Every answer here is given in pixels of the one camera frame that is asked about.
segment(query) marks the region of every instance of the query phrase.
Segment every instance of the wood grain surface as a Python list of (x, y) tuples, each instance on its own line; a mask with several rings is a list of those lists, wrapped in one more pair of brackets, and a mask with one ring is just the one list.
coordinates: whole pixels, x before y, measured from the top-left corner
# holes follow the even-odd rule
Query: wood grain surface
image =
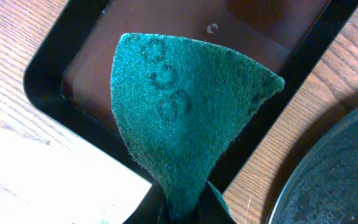
[[(0, 130), (75, 152), (88, 143), (37, 111), (22, 86), (26, 65), (66, 2), (0, 0)], [(358, 9), (224, 194), (234, 219), (265, 223), (302, 155), (357, 106)]]
[(265, 223), (300, 158), (358, 107), (358, 9), (224, 194), (238, 223)]

